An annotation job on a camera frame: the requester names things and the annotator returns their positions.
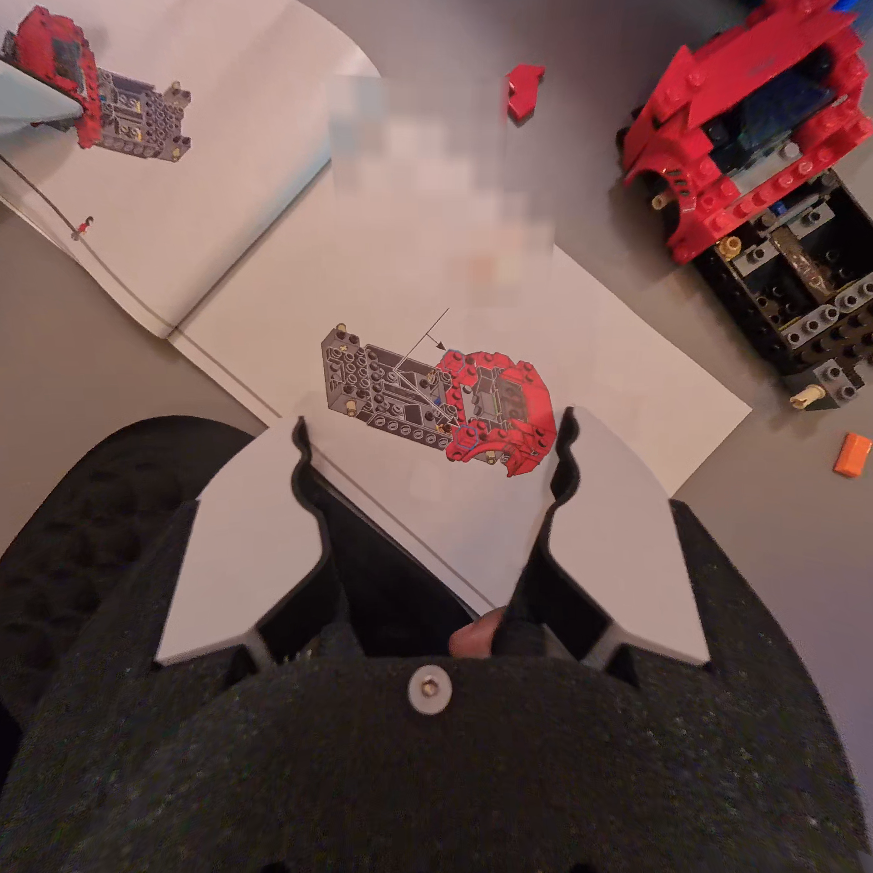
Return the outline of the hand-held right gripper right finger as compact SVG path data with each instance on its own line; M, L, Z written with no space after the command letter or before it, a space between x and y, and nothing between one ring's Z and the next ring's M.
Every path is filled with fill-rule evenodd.
M497 630L497 655L607 671L636 648L711 660L670 499L625 442L567 407L552 503Z

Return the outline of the angled red lego piece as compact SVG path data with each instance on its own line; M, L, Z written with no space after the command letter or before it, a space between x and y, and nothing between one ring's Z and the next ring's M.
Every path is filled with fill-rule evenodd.
M535 112L545 72L543 65L519 64L506 75L507 115L515 125L525 124Z

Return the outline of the red lego car body section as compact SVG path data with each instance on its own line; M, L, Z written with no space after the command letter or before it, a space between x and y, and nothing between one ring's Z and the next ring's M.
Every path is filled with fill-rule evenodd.
M762 2L682 46L617 136L625 183L676 206L673 260L693 261L871 137L854 2Z

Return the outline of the small orange lego piece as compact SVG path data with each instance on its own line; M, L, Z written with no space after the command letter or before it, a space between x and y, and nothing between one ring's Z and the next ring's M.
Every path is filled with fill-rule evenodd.
M846 433L833 465L833 472L845 478L860 477L872 450L872 439L856 432Z

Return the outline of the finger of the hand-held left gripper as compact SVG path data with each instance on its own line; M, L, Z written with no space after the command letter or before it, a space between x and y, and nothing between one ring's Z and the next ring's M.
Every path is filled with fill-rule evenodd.
M81 115L77 101L1 61L1 127L75 121Z

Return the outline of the black honeycomb seat cushion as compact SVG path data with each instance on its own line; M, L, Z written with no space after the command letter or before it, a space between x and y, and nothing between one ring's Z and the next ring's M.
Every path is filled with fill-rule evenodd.
M2 720L25 730L59 661L176 510L253 441L193 416L138 421L59 482L1 564ZM448 653L469 607L317 471L306 499L324 517L355 633L370 657Z

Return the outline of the white instruction booklet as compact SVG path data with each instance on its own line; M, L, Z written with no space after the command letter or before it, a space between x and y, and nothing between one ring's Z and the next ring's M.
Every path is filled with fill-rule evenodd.
M2 60L82 115L2 127L2 199L474 602L503 598L550 462L451 462L424 423L326 405L344 321L431 372L507 354L588 407L672 495L750 409L553 243L501 178L500 77L403 85L300 2L2 2ZM341 424L344 418L348 422Z

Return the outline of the person's right hand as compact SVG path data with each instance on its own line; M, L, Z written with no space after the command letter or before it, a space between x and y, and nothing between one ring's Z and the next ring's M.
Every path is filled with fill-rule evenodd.
M495 634L506 611L506 607L495 608L455 631L447 644L450 655L459 659L486 659L490 657Z

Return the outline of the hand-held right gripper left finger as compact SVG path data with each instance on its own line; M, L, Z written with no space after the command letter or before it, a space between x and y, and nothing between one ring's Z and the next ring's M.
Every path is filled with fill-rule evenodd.
M274 654L260 625L319 566L325 552L320 520L294 494L303 459L282 419L212 478L196 501L191 533L155 660L180 664L243 646L256 666Z

